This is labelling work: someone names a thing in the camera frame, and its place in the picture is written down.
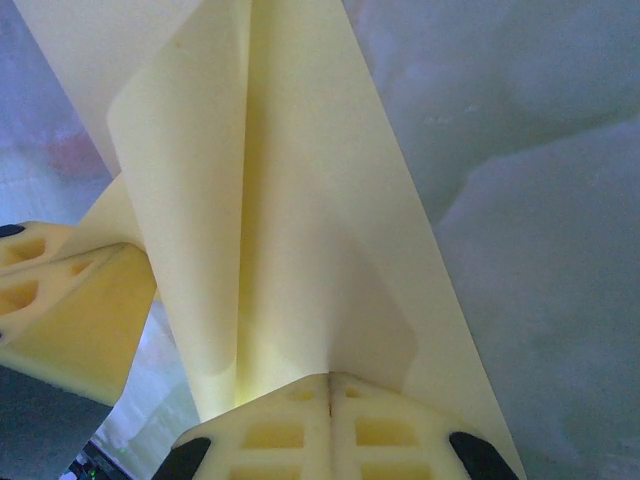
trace black corner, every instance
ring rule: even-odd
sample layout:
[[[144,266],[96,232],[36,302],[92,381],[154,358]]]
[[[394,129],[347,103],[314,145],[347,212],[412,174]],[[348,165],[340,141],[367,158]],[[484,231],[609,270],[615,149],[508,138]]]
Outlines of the black corner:
[[[19,234],[20,232],[24,232],[24,230],[25,227],[22,225],[2,225],[0,226],[0,238],[11,237]]]
[[[449,435],[449,443],[471,480],[518,480],[507,462],[486,440],[466,432]]]
[[[191,480],[210,446],[210,439],[199,437],[172,449],[151,480]]]

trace pale yellow sheet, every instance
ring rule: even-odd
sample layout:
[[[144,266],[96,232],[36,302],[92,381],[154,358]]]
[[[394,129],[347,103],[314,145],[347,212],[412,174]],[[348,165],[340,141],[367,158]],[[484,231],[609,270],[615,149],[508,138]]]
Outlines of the pale yellow sheet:
[[[122,176],[116,177],[102,192],[73,231],[71,238],[53,255],[52,260],[119,242],[132,243],[145,249],[142,232]]]
[[[144,239],[201,416],[345,370],[472,424],[524,478],[342,4],[251,17],[205,1],[108,117],[141,232],[123,234]],[[108,192],[78,235],[126,205]]]
[[[201,0],[13,0],[112,174],[107,109]]]

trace gray surface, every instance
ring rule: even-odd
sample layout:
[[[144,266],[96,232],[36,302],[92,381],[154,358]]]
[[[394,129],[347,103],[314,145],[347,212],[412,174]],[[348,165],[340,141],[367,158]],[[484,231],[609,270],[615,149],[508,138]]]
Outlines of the gray surface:
[[[56,479],[111,407],[0,366],[0,478]]]

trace foam sheet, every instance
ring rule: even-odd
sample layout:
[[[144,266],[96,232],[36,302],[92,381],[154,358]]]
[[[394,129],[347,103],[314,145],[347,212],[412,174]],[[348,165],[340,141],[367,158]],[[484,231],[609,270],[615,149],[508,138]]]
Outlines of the foam sheet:
[[[108,125],[121,177],[62,253],[142,244],[203,420],[344,370],[471,424],[524,478],[338,0],[205,1]]]

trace frosted plastic background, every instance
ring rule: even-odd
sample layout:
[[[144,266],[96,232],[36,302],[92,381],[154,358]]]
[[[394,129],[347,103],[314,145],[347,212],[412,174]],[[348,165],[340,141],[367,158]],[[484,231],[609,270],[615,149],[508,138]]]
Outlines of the frosted plastic background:
[[[640,2],[345,3],[529,478],[640,479]],[[110,176],[6,0],[0,75],[0,224],[77,222]],[[96,436],[141,479],[195,418],[160,325]]]

